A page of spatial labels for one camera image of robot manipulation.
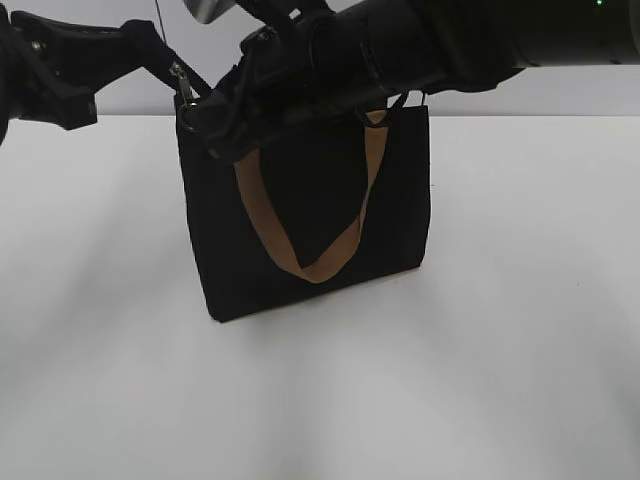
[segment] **metal clip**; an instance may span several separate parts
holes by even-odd
[[[169,71],[171,72],[171,75],[178,78],[180,93],[182,93],[182,99],[184,100],[185,105],[196,105],[195,97],[193,96],[193,89],[189,83],[189,77],[182,66],[177,62],[173,62]]]
[[[185,118],[187,112],[191,108],[198,105],[195,101],[195,97],[193,96],[193,89],[191,88],[191,84],[189,83],[189,77],[187,76],[187,73],[184,71],[182,66],[177,62],[173,62],[173,65],[171,65],[169,71],[171,72],[171,75],[178,78],[178,83],[180,84],[180,93],[182,94],[182,100],[184,102],[182,105],[180,105],[180,108],[178,108],[178,122],[187,131],[195,132],[196,129],[192,125],[190,125]]]

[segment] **white surface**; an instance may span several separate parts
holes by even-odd
[[[640,119],[437,118],[424,267],[220,326],[170,118],[0,150],[0,478],[637,480]]]
[[[335,10],[357,0],[329,0]],[[127,18],[156,19],[153,0],[3,0],[61,21],[118,26]],[[240,57],[240,41],[259,23],[234,8],[212,25],[196,23],[182,0],[160,0],[170,45],[215,84]],[[530,70],[496,91],[448,92],[431,99],[436,115],[640,115],[640,67]],[[171,92],[146,72],[120,80],[98,96],[108,114],[169,114]]]

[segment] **black fabric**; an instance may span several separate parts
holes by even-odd
[[[417,268],[430,220],[428,121],[426,107],[397,112],[360,248],[338,275],[320,285],[273,263],[245,212],[234,169],[217,166],[198,137],[178,126],[187,220],[213,318],[225,322]],[[262,163],[274,209],[303,263],[311,263],[353,221],[366,188],[364,127],[358,120],[351,116],[310,128],[266,148]],[[314,143],[319,139],[326,143]],[[315,174],[305,170],[306,161]]]
[[[315,263],[360,214],[364,155],[362,126],[351,117],[304,129],[263,151],[265,187],[301,267]]]

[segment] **white wall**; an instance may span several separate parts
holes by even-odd
[[[5,0],[9,9],[79,23],[119,25],[155,19],[153,0]],[[239,8],[209,26],[197,24],[181,0],[161,0],[170,44],[215,83],[237,61],[238,42],[258,24]],[[336,9],[355,0],[332,0]],[[431,99],[442,115],[640,115],[640,67],[553,68],[529,71],[495,92],[445,93]],[[103,113],[171,112],[166,88],[139,73],[98,98]]]

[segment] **bag handle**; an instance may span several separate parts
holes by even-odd
[[[380,110],[369,113],[368,117],[377,124],[382,122],[386,115],[386,110]],[[258,237],[278,267],[303,280],[319,284],[333,278],[353,258],[360,246],[369,196],[384,158],[388,132],[388,127],[365,129],[368,185],[360,214],[314,264],[305,268],[300,266],[291,240],[273,209],[262,178],[260,151],[256,149],[243,160],[235,163],[242,203]]]

